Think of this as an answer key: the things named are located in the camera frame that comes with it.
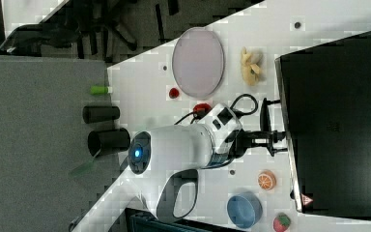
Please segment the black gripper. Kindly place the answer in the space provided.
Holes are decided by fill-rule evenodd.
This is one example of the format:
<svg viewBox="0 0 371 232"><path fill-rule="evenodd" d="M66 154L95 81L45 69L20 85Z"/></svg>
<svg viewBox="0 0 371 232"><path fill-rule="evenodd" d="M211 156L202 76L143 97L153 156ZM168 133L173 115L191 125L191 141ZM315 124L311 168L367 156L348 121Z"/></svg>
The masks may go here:
<svg viewBox="0 0 371 232"><path fill-rule="evenodd" d="M282 141L285 137L285 131L275 130L273 132L272 139L274 141ZM256 147L266 148L266 142L267 140L264 138L260 131L242 130L238 133L236 139L232 144L231 157L233 159L239 159L245 154L248 149ZM268 145L266 149L272 157L277 153L277 150L272 145Z"/></svg>

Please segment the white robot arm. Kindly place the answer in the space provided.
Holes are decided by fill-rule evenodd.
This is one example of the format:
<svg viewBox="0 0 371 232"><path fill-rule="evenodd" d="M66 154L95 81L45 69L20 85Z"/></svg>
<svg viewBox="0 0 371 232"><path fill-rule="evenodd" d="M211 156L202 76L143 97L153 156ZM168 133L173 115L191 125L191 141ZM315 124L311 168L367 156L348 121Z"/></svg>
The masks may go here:
<svg viewBox="0 0 371 232"><path fill-rule="evenodd" d="M128 148L128 167L71 232L108 232L135 198L158 220L179 220L176 198L182 185L198 183L199 170L225 166L249 148L265 147L273 155L273 145L285 138L267 122L245 131L240 118L239 111L219 103L197 123L138 133Z"/></svg>

